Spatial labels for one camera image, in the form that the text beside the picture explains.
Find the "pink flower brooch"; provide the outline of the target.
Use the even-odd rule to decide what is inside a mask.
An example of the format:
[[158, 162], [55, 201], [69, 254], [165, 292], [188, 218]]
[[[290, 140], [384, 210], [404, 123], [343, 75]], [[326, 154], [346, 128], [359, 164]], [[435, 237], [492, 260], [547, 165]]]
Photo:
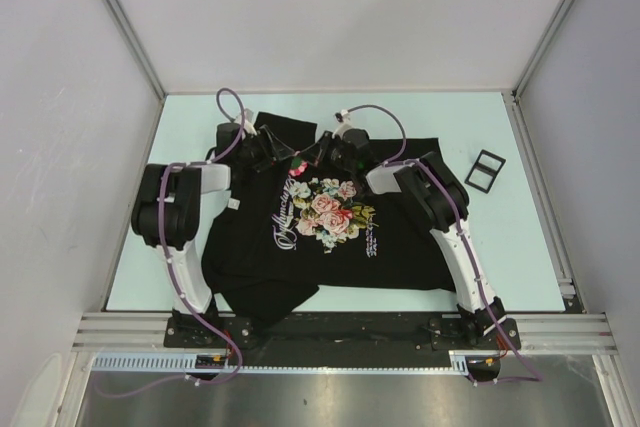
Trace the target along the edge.
[[289, 169], [289, 175], [291, 177], [299, 177], [305, 172], [307, 167], [308, 163], [306, 161], [301, 158], [294, 158]]

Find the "black floral print t-shirt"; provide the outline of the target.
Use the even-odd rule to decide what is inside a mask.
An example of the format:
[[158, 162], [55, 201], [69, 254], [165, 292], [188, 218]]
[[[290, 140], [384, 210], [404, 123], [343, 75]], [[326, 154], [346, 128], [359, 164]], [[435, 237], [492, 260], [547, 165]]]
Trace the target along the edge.
[[201, 257], [210, 289], [273, 325], [322, 286], [454, 291], [446, 261], [400, 194], [365, 196], [349, 175], [293, 160], [239, 175]]

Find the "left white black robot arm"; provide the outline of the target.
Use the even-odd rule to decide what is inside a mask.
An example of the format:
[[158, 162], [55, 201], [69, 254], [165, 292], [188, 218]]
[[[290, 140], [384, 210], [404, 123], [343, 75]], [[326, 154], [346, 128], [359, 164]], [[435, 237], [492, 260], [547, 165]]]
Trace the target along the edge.
[[210, 346], [221, 334], [220, 321], [206, 313], [213, 294], [195, 245], [201, 197], [228, 191], [241, 173], [261, 173], [295, 153], [268, 126], [256, 128], [248, 121], [232, 121], [217, 127], [216, 145], [206, 159], [145, 166], [131, 227], [166, 263], [174, 289], [174, 310], [185, 315], [196, 313], [189, 318], [185, 332], [197, 345]]

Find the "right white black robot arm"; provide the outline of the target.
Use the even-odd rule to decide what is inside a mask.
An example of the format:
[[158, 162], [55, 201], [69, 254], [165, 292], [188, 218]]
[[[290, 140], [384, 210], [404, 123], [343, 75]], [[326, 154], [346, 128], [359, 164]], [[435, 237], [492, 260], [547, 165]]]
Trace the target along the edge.
[[440, 154], [430, 151], [406, 160], [393, 156], [375, 165], [367, 132], [349, 128], [324, 133], [296, 157], [310, 166], [347, 172], [359, 193], [400, 193], [444, 256], [463, 318], [463, 340], [473, 348], [484, 348], [496, 337], [508, 337], [503, 328], [505, 308], [484, 273], [470, 236], [469, 196]]

